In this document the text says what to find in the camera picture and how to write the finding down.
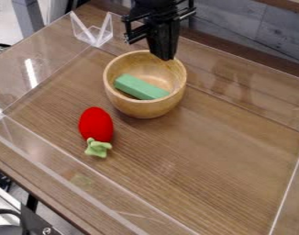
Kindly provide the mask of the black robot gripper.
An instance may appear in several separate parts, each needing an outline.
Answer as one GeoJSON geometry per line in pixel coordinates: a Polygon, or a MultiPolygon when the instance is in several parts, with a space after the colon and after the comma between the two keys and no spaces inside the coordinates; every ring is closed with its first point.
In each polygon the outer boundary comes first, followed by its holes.
{"type": "Polygon", "coordinates": [[[132,0],[129,11],[121,16],[125,43],[146,39],[150,53],[161,60],[172,60],[180,21],[195,13],[195,0],[132,0]]]}

